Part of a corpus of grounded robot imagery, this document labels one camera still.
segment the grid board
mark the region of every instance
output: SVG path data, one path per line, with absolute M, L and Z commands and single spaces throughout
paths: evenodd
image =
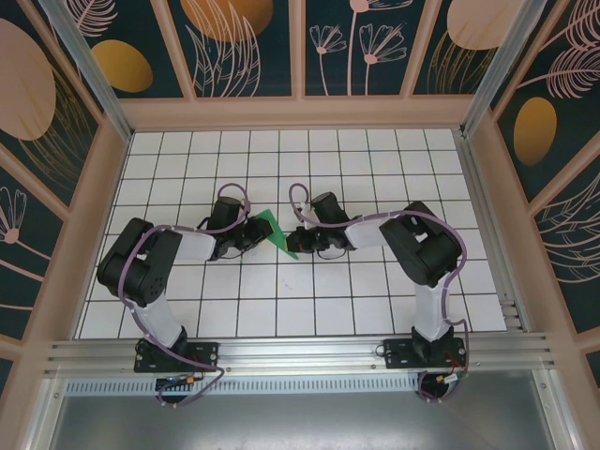
M 270 209 L 284 232 L 299 225 L 287 199 L 295 182 L 312 197 L 335 192 L 350 217 L 423 201 L 459 230 L 468 249 L 450 287 L 451 319 L 467 319 L 474 332 L 506 330 L 448 129 L 137 133 L 97 264 L 131 218 L 198 226 L 219 187 L 231 182 L 247 188 L 251 215 Z M 241 199 L 234 188 L 224 194 Z M 175 265 L 167 298 L 188 335 L 198 338 L 409 333 L 415 312 L 414 286 L 388 247 L 295 261 L 265 241 L 241 258 Z M 93 280 L 76 338 L 141 335 L 121 303 Z

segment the cable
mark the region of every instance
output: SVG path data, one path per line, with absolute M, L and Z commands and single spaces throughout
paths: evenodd
M 462 259 L 458 263 L 458 267 L 450 273 L 450 275 L 448 276 L 448 278 L 446 279 L 446 281 L 444 282 L 444 284 L 442 286 L 442 317 L 443 317 L 443 320 L 451 326 L 462 325 L 464 327 L 464 333 L 465 333 L 465 366 L 464 366 L 464 370 L 466 372 L 469 367 L 469 326 L 467 324 L 467 321 L 464 319 L 461 319 L 456 322 L 452 322 L 448 318 L 448 307 L 447 307 L 447 299 L 448 299 L 448 294 L 449 294 L 448 287 L 450 286 L 450 283 L 452 282 L 452 280 L 458 276 L 458 273 L 462 270 L 462 268 L 467 263 L 467 246 L 465 245 L 465 242 L 462 240 L 462 237 L 460 237 L 460 234 L 458 234 L 458 232 L 453 227 L 448 225 L 446 222 L 444 222 L 440 218 L 432 216 L 431 214 L 421 213 L 419 211 L 399 210 L 399 211 L 392 211 L 389 213 L 378 213 L 378 214 L 371 214 L 369 216 L 362 216 L 362 217 L 356 218 L 354 220 L 350 220 L 348 222 L 343 222 L 343 223 L 321 223 L 321 222 L 318 222 L 317 220 L 311 219 L 310 217 L 304 216 L 301 212 L 301 209 L 298 209 L 295 201 L 293 200 L 294 188 L 301 188 L 302 190 L 304 190 L 304 193 L 306 195 L 304 203 L 309 203 L 309 201 L 310 201 L 310 193 L 308 192 L 308 188 L 306 186 L 304 186 L 302 183 L 293 183 L 290 186 L 290 190 L 288 191 L 288 198 L 290 199 L 290 205 L 292 206 L 293 213 L 296 215 L 298 220 L 300 220 L 301 222 L 306 222 L 315 227 L 344 228 L 344 227 L 349 227 L 358 222 L 363 222 L 365 220 L 374 220 L 374 219 L 378 219 L 378 218 L 399 218 L 402 216 L 412 216 L 412 217 L 418 217 L 418 218 L 426 218 L 427 220 L 430 220 L 430 221 L 444 227 L 447 231 L 450 232 L 450 234 L 452 234 L 452 236 L 458 241 L 458 244 L 460 245 L 460 249 L 462 251 Z M 417 384 L 417 393 L 419 394 L 419 397 L 421 397 L 422 399 L 427 400 L 427 401 L 430 401 L 432 399 L 441 401 L 440 399 L 435 398 L 434 396 L 428 394 L 427 392 L 425 392 L 422 389 L 423 379 L 425 378 L 425 376 L 427 374 L 428 374 L 428 372 L 426 370 L 419 374 L 419 381 Z M 455 388 L 449 394 L 444 396 L 444 398 L 450 398 L 451 396 L 453 396 L 457 391 L 458 385 L 459 385 L 459 382 L 457 383 Z
M 196 361 L 192 361 L 191 359 L 187 359 L 187 358 L 185 358 L 183 356 L 180 356 L 179 354 L 172 352 L 167 347 L 165 347 L 164 345 L 162 345 L 158 341 L 158 339 L 156 339 L 153 335 L 151 335 L 150 332 L 148 331 L 148 329 L 143 325 L 143 323 L 140 321 L 140 318 L 138 317 L 138 313 L 136 312 L 135 307 L 134 307 L 135 306 L 135 302 L 133 302 L 131 300 L 128 300 L 125 297 L 125 292 L 124 292 L 125 278 L 127 277 L 129 268 L 131 267 L 131 264 L 133 263 L 133 260 L 138 255 L 138 251 L 140 250 L 140 248 L 142 248 L 143 244 L 148 240 L 148 238 L 150 236 L 152 236 L 154 233 L 162 232 L 164 230 L 174 230 L 174 231 L 202 233 L 202 234 L 219 234 L 219 233 L 228 232 L 229 230 L 231 230 L 232 228 L 238 226 L 240 223 L 242 223 L 244 220 L 246 220 L 246 216 L 250 213 L 250 200 L 248 198 L 248 193 L 246 192 L 246 190 L 243 187 L 241 187 L 240 185 L 238 185 L 236 183 L 227 183 L 227 184 L 223 185 L 218 190 L 217 197 L 220 197 L 221 192 L 223 191 L 223 189 L 229 188 L 229 187 L 238 188 L 244 194 L 244 210 L 243 210 L 243 214 L 240 215 L 240 217 L 234 223 L 232 223 L 228 227 L 225 227 L 225 228 L 223 228 L 221 230 L 202 230 L 200 228 L 190 228 L 190 227 L 182 227 L 182 226 L 176 226 L 176 225 L 158 225 L 158 226 L 156 226 L 156 227 L 148 230 L 147 232 L 145 232 L 142 235 L 142 237 L 140 238 L 140 240 L 138 241 L 138 243 L 131 250 L 131 253 L 127 257 L 125 265 L 123 266 L 123 272 L 121 272 L 121 277 L 119 278 L 119 284 L 118 284 L 118 288 L 117 288 L 117 293 L 119 294 L 119 300 L 121 300 L 121 302 L 123 304 L 125 304 L 125 306 L 129 309 L 129 311 L 131 312 L 131 316 L 133 317 L 133 321 L 142 330 L 143 336 L 148 341 L 152 342 L 154 345 L 156 345 L 157 347 L 159 347 L 162 351 L 164 351 L 166 354 L 168 354 L 170 357 L 176 359 L 177 361 L 181 361 L 182 363 L 186 363 L 186 364 L 188 364 L 190 366 L 193 366 L 194 368 L 203 368 L 203 369 L 207 369 L 207 370 L 216 370 L 216 371 L 219 372 L 219 374 L 215 377 L 215 379 L 213 381 L 211 381 L 209 384 L 207 384 L 204 388 L 202 388 L 198 393 L 194 394 L 193 396 L 186 397 L 186 398 L 184 398 L 183 400 L 181 400 L 178 403 L 171 404 L 171 403 L 167 403 L 166 401 L 164 401 L 164 399 L 162 398 L 162 393 L 164 392 L 164 389 L 161 389 L 158 392 L 158 400 L 161 402 L 161 405 L 163 407 L 164 406 L 169 406 L 170 408 L 177 408 L 178 406 L 185 406 L 185 405 L 188 405 L 189 403 L 197 400 L 208 389 L 210 389 L 216 382 L 218 382 L 223 377 L 223 375 L 225 375 L 225 370 L 222 367 L 219 367 L 219 366 L 210 366 L 208 364 L 199 363 L 199 362 L 196 362 Z

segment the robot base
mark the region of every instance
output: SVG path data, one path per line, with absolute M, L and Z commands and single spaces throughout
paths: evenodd
M 438 340 L 428 342 L 414 328 L 412 337 L 386 339 L 383 342 L 383 356 L 386 368 L 450 368 L 452 355 L 462 366 L 466 363 L 465 344 L 460 337 L 454 337 L 454 329 Z
M 171 350 L 186 359 L 216 366 L 218 362 L 218 344 L 216 342 L 184 342 L 179 340 Z M 140 339 L 135 346 L 136 356 L 133 371 L 136 373 L 181 373 L 210 372 L 214 370 L 195 368 L 194 366 L 170 357 L 156 345 L 146 339 Z

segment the green object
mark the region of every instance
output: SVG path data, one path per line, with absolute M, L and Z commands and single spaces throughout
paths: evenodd
M 281 230 L 281 228 L 279 228 L 279 224 L 278 224 L 277 220 L 275 219 L 275 216 L 273 216 L 273 213 L 271 212 L 271 210 L 266 209 L 266 210 L 262 211 L 260 214 L 258 214 L 256 217 L 264 218 L 265 220 L 268 220 L 269 223 L 271 224 L 271 226 L 273 227 L 273 234 L 271 234 L 267 239 L 269 241 L 271 241 L 273 244 L 275 244 L 276 247 L 281 248 L 288 255 L 290 255 L 292 258 L 297 260 L 298 257 L 296 256 L 296 254 L 293 253 L 292 251 L 288 251 L 288 246 L 285 242 L 285 234 L 283 234 L 283 231 Z

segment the dark teal wallpaper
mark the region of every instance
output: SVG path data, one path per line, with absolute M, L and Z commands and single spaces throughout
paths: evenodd
M 423 5 L 307 0 L 306 95 L 399 94 Z
M 196 96 L 292 94 L 288 0 L 169 0 Z
M 12 369 L 12 361 L 4 358 L 0 358 L 0 398 L 2 398 L 2 392 L 4 386 L 7 385 L 8 375 Z
M 0 6 L 0 144 L 69 205 L 98 123 L 16 2 Z
M 600 326 L 600 157 L 535 222 L 578 333 Z
M 36 4 L 45 18 L 37 0 Z M 182 96 L 149 0 L 65 4 L 119 98 Z
M 520 5 L 442 0 L 413 93 L 474 94 Z
M 600 388 L 600 351 L 586 354 L 596 386 Z
M 491 100 L 490 107 L 492 110 L 494 110 L 496 108 L 496 105 L 498 104 L 498 102 L 500 101 L 500 98 L 503 96 L 504 91 L 506 90 L 506 86 L 508 86 L 508 84 L 512 81 L 513 75 L 515 74 L 515 72 L 517 71 L 517 68 L 521 64 L 521 61 L 523 61 L 523 58 L 525 57 L 525 55 L 531 48 L 533 41 L 535 40 L 535 38 L 537 37 L 537 34 L 540 31 L 540 28 L 542 27 L 542 25 L 544 25 L 544 22 L 548 18 L 548 14 L 552 10 L 552 8 L 554 8 L 555 5 L 556 5 L 556 0 L 547 0 L 546 5 L 544 6 L 544 10 L 542 11 L 542 14 L 540 15 L 539 19 L 535 23 L 535 27 L 533 28 L 533 31 L 529 34 L 529 38 L 527 39 L 527 42 L 525 42 L 525 45 L 521 49 L 521 53 L 518 55 L 518 58 L 515 60 L 515 63 L 513 63 L 513 66 L 511 67 L 511 69 L 508 71 L 508 73 L 504 77 L 504 81 L 498 88 L 498 92 L 496 92 L 496 95 Z
M 0 168 L 0 334 L 21 339 L 63 222 Z
M 570 2 L 498 119 L 528 200 L 600 130 L 600 12 Z

